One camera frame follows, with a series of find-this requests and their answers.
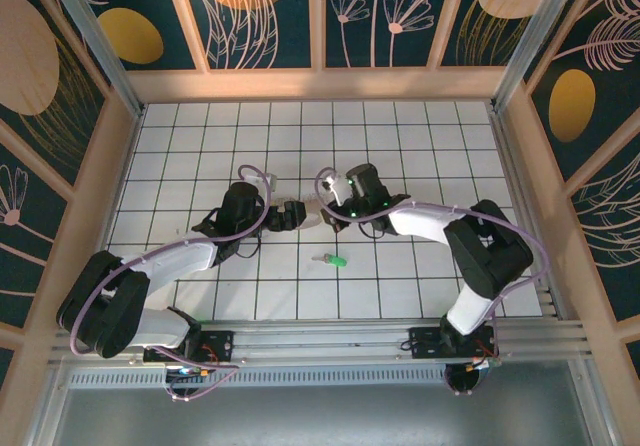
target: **small object on table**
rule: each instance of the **small object on table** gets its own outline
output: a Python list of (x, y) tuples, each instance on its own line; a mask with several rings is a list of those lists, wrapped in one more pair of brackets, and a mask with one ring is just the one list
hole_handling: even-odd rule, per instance
[(315, 256), (311, 258), (312, 261), (322, 261), (326, 264), (333, 264), (337, 268), (344, 268), (347, 265), (347, 260), (334, 256), (333, 254), (324, 254), (322, 256)]

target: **cable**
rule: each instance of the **cable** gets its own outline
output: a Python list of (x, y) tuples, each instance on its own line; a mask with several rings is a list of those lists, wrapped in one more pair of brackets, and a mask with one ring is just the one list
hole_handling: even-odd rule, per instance
[[(242, 174), (242, 171), (244, 169), (252, 170), (264, 182), (265, 187), (266, 187), (265, 204), (271, 204), (271, 186), (269, 185), (269, 181), (268, 181), (266, 175), (262, 171), (260, 171), (258, 168), (254, 167), (254, 166), (250, 166), (248, 164), (243, 164), (242, 166), (240, 166), (238, 168), (238, 176), (240, 176), (240, 179), (245, 179), (244, 175)], [(89, 311), (89, 308), (91, 307), (91, 304), (93, 304), (93, 301), (102, 292), (104, 287), (107, 286), (109, 284), (109, 282), (111, 282), (119, 274), (123, 273), (124, 271), (126, 271), (129, 268), (131, 268), (132, 266), (136, 266), (136, 265), (138, 265), (140, 263), (144, 263), (144, 262), (154, 258), (155, 256), (157, 256), (157, 255), (159, 255), (161, 253), (164, 253), (166, 251), (171, 251), (173, 249), (176, 249), (176, 248), (179, 248), (179, 247), (182, 247), (182, 246), (189, 246), (190, 244), (222, 243), (222, 242), (225, 242), (225, 241), (235, 241), (237, 239), (242, 239), (242, 238), (244, 238), (246, 236), (249, 236), (251, 233), (253, 233), (256, 229), (258, 229), (260, 227), (260, 225), (266, 219), (268, 212), (269, 212), (268, 208), (263, 208), (262, 214), (260, 215), (258, 220), (251, 227), (249, 227), (248, 229), (246, 229), (245, 231), (242, 231), (240, 233), (233, 234), (233, 235), (227, 236), (227, 237), (223, 236), (223, 237), (216, 237), (216, 238), (185, 239), (185, 240), (181, 240), (181, 241), (176, 241), (174, 243), (165, 244), (164, 246), (162, 246), (162, 247), (160, 247), (160, 248), (158, 248), (158, 249), (156, 249), (154, 251), (149, 251), (148, 253), (143, 254), (142, 256), (140, 256), (140, 257), (138, 257), (136, 259), (133, 259), (133, 260), (129, 261), (128, 263), (125, 263), (125, 264), (121, 265), (120, 267), (116, 268), (115, 270), (113, 270), (102, 281), (100, 281), (100, 283), (91, 292), (91, 294), (89, 295), (89, 297), (87, 298), (85, 303), (80, 308), (80, 311), (78, 312), (78, 315), (76, 316), (76, 319), (73, 322), (73, 326), (71, 328), (71, 339), (69, 340), (69, 345), (71, 347), (71, 351), (73, 352), (73, 354), (75, 354), (76, 356), (81, 356), (81, 355), (88, 354), (88, 353), (91, 352), (90, 348), (81, 351), (81, 350), (78, 349), (78, 347), (76, 345), (76, 341), (78, 339), (78, 331), (80, 330), (80, 325), (82, 324), (82, 321), (84, 320), (84, 317), (86, 316), (87, 311)]]
[(441, 213), (448, 213), (448, 214), (465, 214), (468, 216), (474, 216), (476, 218), (485, 220), (485, 221), (489, 221), (492, 222), (494, 224), (497, 224), (499, 226), (502, 226), (504, 228), (507, 228), (517, 234), (519, 234), (520, 236), (524, 237), (526, 240), (528, 240), (531, 244), (533, 244), (538, 251), (540, 252), (540, 255), (542, 257), (542, 269), (540, 271), (538, 271), (537, 274), (535, 274), (534, 276), (530, 277), (530, 278), (526, 278), (523, 281), (520, 281), (518, 283), (515, 284), (511, 284), (506, 286), (501, 292), (500, 294), (498, 294), (498, 296), (492, 301), (491, 306), (489, 307), (487, 313), (485, 314), (484, 318), (482, 318), (482, 321), (484, 321), (487, 317), (489, 317), (490, 315), (492, 315), (494, 313), (494, 311), (496, 310), (496, 308), (498, 307), (498, 304), (500, 304), (500, 302), (505, 298), (505, 296), (507, 294), (509, 294), (511, 291), (513, 291), (514, 289), (520, 288), (521, 286), (525, 286), (527, 284), (533, 283), (537, 280), (539, 280), (540, 278), (542, 278), (545, 274), (547, 274), (547, 272), (551, 269), (551, 261), (549, 259), (549, 255), (546, 251), (546, 249), (544, 248), (544, 246), (542, 245), (542, 243), (540, 243), (540, 241), (538, 241), (538, 239), (533, 236), (531, 233), (529, 233), (528, 231), (525, 231), (522, 228), (519, 228), (518, 226), (515, 226), (513, 224), (511, 224), (509, 221), (504, 221), (500, 218), (496, 218), (495, 216), (491, 216), (489, 214), (484, 214), (484, 213), (479, 213), (477, 211), (473, 211), (471, 209), (464, 209), (464, 208), (458, 208), (456, 206), (443, 206), (441, 204), (433, 204), (433, 203), (426, 203), (426, 202), (416, 202), (416, 201), (412, 201), (411, 203), (401, 203), (398, 204), (392, 208), (388, 208), (385, 209), (383, 211), (380, 211), (378, 213), (375, 214), (371, 214), (368, 216), (362, 216), (359, 218), (351, 218), (348, 216), (343, 216), (341, 214), (336, 213), (335, 211), (333, 211), (331, 208), (329, 208), (329, 206), (324, 202), (324, 200), (322, 199), (322, 195), (320, 193), (320, 188), (319, 188), (319, 184), (325, 180), (326, 178), (326, 173), (330, 173), (335, 175), (336, 174), (336, 170), (333, 169), (332, 167), (327, 167), (322, 169), (318, 175), (316, 176), (314, 182), (313, 182), (313, 187), (316, 193), (316, 199), (318, 200), (320, 206), (322, 207), (322, 209), (324, 209), (329, 215), (333, 216), (336, 219), (339, 219), (340, 221), (345, 221), (348, 223), (367, 223), (369, 221), (372, 221), (374, 219), (380, 218), (382, 216), (387, 216), (388, 214), (395, 212), (395, 211), (404, 211), (407, 209), (423, 209), (423, 210), (427, 210), (427, 211), (434, 211), (434, 212), (441, 212)]
[(364, 231), (364, 226), (362, 223), (358, 223), (358, 229), (360, 229), (360, 232), (362, 234), (364, 234), (367, 238), (369, 239), (382, 239), (384, 237), (384, 231), (382, 231), (382, 234), (380, 236), (375, 236), (373, 234), (368, 234)]

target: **purple cable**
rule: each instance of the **purple cable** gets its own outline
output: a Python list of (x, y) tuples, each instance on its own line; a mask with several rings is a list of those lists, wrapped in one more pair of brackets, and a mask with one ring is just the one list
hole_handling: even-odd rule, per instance
[(503, 226), (511, 231), (513, 231), (514, 233), (519, 234), (520, 236), (522, 236), (523, 238), (525, 238), (527, 241), (529, 241), (531, 244), (533, 244), (538, 251), (540, 252), (540, 255), (542, 257), (542, 269), (540, 271), (538, 271), (537, 274), (535, 274), (534, 276), (527, 278), (523, 281), (520, 281), (518, 283), (515, 284), (511, 284), (507, 287), (505, 287), (500, 294), (492, 301), (491, 303), (491, 307), (489, 308), (489, 310), (487, 311), (487, 314), (485, 315), (485, 319), (489, 316), (491, 316), (494, 311), (496, 310), (496, 308), (498, 307), (498, 305), (500, 304), (500, 302), (505, 298), (505, 296), (507, 294), (509, 294), (511, 291), (513, 291), (514, 289), (517, 289), (521, 286), (525, 286), (527, 284), (533, 283), (534, 281), (539, 280), (540, 278), (542, 278), (545, 274), (547, 274), (547, 272), (549, 271), (550, 266), (551, 266), (551, 261), (549, 260), (549, 255), (547, 254), (547, 251), (545, 250), (544, 246), (542, 245), (542, 243), (540, 243), (540, 241), (538, 241), (538, 239), (536, 237), (534, 237), (531, 233), (529, 233), (528, 231), (525, 231), (522, 228), (519, 228), (518, 226), (515, 226), (513, 224), (511, 224), (509, 221), (504, 221), (500, 218), (496, 218), (494, 216), (491, 216), (489, 214), (484, 214), (484, 213), (479, 213), (477, 211), (473, 211), (471, 209), (464, 209), (464, 208), (457, 208), (455, 206), (443, 206), (441, 204), (433, 204), (433, 203), (426, 203), (426, 202), (411, 202), (411, 203), (404, 203), (404, 204), (398, 204), (397, 206), (394, 206), (392, 208), (389, 209), (385, 209), (384, 211), (380, 211), (378, 213), (375, 214), (371, 214), (369, 216), (362, 216), (359, 218), (350, 218), (348, 216), (342, 216), (341, 214), (336, 213), (335, 211), (331, 210), (331, 208), (329, 208), (329, 206), (327, 206), (327, 204), (323, 201), (322, 196), (320, 194), (320, 183), (325, 179), (326, 173), (331, 173), (332, 175), (336, 174), (336, 170), (333, 169), (332, 167), (327, 167), (322, 169), (318, 175), (316, 176), (315, 181), (313, 182), (313, 187), (315, 189), (316, 192), (316, 196), (318, 197), (318, 201), (320, 202), (320, 206), (322, 207), (322, 209), (324, 209), (329, 215), (333, 216), (336, 219), (339, 219), (341, 221), (345, 221), (348, 223), (367, 223), (369, 221), (372, 221), (376, 218), (380, 218), (382, 216), (386, 216), (389, 213), (395, 212), (395, 211), (404, 211), (407, 209), (427, 209), (427, 210), (432, 210), (432, 211), (438, 211), (438, 212), (443, 212), (443, 213), (461, 213), (461, 214), (466, 214), (469, 216), (474, 216), (476, 218), (480, 218), (484, 221), (489, 221), (491, 223), (495, 223), (498, 224), (500, 226)]
[(208, 363), (198, 363), (196, 361), (191, 361), (190, 359), (187, 359), (183, 356), (180, 356), (178, 354), (175, 354), (171, 351), (169, 351), (166, 348), (163, 348), (161, 346), (151, 346), (151, 349), (155, 349), (158, 353), (160, 354), (164, 354), (165, 356), (175, 360), (175, 361), (179, 361), (182, 364), (188, 364), (189, 366), (194, 366), (196, 368), (201, 368), (201, 369), (206, 369), (207, 371), (215, 371), (217, 369), (230, 369), (231, 371), (224, 377), (220, 378), (218, 381), (216, 381), (215, 383), (213, 383), (211, 386), (208, 386), (196, 393), (193, 393), (190, 396), (178, 396), (173, 388), (171, 386), (169, 386), (169, 394), (171, 395), (171, 398), (176, 400), (176, 401), (191, 401), (193, 399), (198, 399), (201, 398), (202, 396), (204, 396), (205, 394), (210, 393), (211, 391), (213, 391), (214, 389), (217, 389), (222, 383), (224, 383), (225, 381), (229, 381), (233, 376), (235, 376), (238, 371), (240, 370), (240, 368), (238, 366), (236, 366), (235, 364), (217, 364), (217, 365), (212, 365), (212, 364), (208, 364)]
[(91, 349), (85, 349), (83, 351), (80, 351), (76, 345), (76, 340), (78, 339), (78, 331), (80, 330), (80, 325), (82, 324), (82, 321), (84, 320), (84, 317), (86, 316), (87, 311), (89, 311), (89, 307), (91, 306), (93, 301), (98, 297), (98, 295), (102, 292), (104, 287), (107, 284), (109, 284), (109, 282), (112, 281), (116, 276), (121, 274), (123, 271), (126, 271), (132, 266), (136, 266), (140, 263), (143, 263), (161, 253), (164, 253), (165, 251), (171, 251), (172, 249), (179, 248), (181, 246), (188, 246), (190, 244), (221, 243), (226, 241), (235, 241), (237, 239), (242, 239), (245, 236), (248, 236), (249, 234), (253, 233), (257, 228), (260, 227), (262, 222), (267, 217), (267, 214), (269, 213), (268, 205), (271, 204), (271, 186), (269, 185), (269, 181), (262, 171), (248, 164), (243, 164), (238, 168), (238, 176), (240, 176), (240, 179), (244, 179), (244, 176), (242, 174), (243, 169), (250, 169), (253, 172), (257, 173), (260, 179), (264, 182), (267, 190), (267, 193), (266, 193), (267, 197), (265, 198), (265, 205), (267, 206), (265, 206), (264, 211), (262, 211), (262, 214), (260, 215), (260, 218), (258, 218), (258, 220), (253, 224), (253, 226), (251, 226), (249, 229), (246, 229), (241, 233), (233, 234), (231, 236), (226, 236), (226, 237), (221, 236), (217, 238), (188, 239), (188, 240), (181, 240), (181, 241), (176, 241), (174, 243), (165, 244), (161, 248), (158, 248), (154, 251), (150, 251), (146, 254), (143, 254), (139, 258), (133, 259), (128, 263), (123, 264), (122, 266), (113, 270), (111, 273), (107, 275), (106, 278), (100, 281), (98, 286), (96, 286), (96, 288), (91, 292), (91, 294), (87, 298), (87, 301), (82, 305), (82, 308), (80, 308), (80, 311), (78, 312), (78, 316), (76, 316), (76, 320), (73, 322), (73, 327), (71, 328), (71, 339), (69, 341), (71, 351), (73, 352), (73, 354), (80, 356), (80, 355), (91, 352)]

